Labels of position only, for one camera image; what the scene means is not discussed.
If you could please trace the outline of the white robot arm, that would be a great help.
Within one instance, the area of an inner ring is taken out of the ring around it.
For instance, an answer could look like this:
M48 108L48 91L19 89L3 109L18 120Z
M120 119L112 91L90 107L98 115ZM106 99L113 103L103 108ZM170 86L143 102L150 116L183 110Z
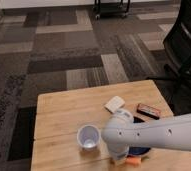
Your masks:
M109 155L124 159L130 147L191 152L191 113L135 123L126 109L116 110L101 131Z

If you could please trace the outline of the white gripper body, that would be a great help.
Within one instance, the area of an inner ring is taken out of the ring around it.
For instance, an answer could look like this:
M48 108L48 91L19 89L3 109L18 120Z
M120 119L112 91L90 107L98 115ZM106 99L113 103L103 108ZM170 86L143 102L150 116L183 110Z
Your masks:
M128 155L129 148L108 148L108 152L110 154L111 160L114 164L124 163L125 159Z

